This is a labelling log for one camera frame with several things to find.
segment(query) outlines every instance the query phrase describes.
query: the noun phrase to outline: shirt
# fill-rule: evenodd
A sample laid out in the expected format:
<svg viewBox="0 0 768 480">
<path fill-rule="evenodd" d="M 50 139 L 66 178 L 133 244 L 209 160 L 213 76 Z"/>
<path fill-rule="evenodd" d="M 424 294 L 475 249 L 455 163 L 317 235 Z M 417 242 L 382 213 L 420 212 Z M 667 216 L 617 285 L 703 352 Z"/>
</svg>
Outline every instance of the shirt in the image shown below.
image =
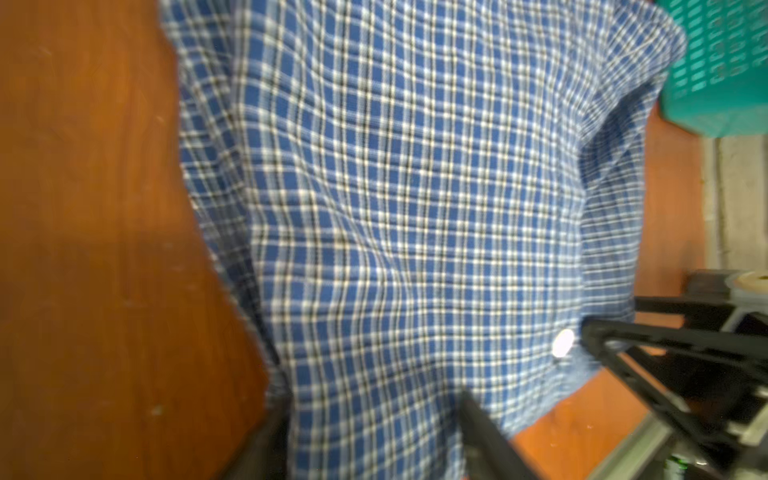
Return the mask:
<svg viewBox="0 0 768 480">
<path fill-rule="evenodd" d="M 644 126 L 681 30 L 640 0 L 162 0 L 180 162 L 290 396 L 294 478 L 461 478 L 631 320 Z"/>
</svg>

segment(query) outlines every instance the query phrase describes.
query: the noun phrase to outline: green laundry basket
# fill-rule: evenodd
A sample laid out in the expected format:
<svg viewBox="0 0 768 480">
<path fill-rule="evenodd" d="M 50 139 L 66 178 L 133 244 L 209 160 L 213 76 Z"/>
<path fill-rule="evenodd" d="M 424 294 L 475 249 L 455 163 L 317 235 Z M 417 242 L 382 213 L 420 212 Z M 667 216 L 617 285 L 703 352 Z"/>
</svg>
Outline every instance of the green laundry basket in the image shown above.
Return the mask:
<svg viewBox="0 0 768 480">
<path fill-rule="evenodd" d="M 660 0 L 688 51 L 661 92 L 668 120 L 708 137 L 768 134 L 768 0 Z"/>
</svg>

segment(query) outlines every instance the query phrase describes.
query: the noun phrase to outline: white button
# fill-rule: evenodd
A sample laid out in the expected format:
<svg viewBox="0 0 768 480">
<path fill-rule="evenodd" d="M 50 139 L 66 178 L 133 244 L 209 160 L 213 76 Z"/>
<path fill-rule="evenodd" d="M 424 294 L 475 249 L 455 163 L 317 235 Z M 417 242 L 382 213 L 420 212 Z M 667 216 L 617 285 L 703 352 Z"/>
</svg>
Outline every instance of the white button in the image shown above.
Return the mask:
<svg viewBox="0 0 768 480">
<path fill-rule="evenodd" d="M 554 338 L 552 342 L 552 356 L 556 359 L 561 359 L 571 351 L 571 347 L 574 345 L 576 335 L 571 329 L 565 329 L 558 333 L 558 336 Z"/>
</svg>

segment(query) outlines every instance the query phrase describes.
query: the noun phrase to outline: plaid shirt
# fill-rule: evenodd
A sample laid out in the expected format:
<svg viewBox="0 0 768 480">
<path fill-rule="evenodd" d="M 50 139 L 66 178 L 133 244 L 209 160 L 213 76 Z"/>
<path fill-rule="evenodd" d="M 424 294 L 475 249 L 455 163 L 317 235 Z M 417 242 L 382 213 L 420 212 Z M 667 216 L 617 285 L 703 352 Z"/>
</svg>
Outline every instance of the plaid shirt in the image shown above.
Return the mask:
<svg viewBox="0 0 768 480">
<path fill-rule="evenodd" d="M 180 154 L 290 395 L 297 478 L 460 478 L 468 389 L 514 435 L 632 318 L 644 125 L 684 37 L 641 0 L 161 2 Z"/>
</svg>

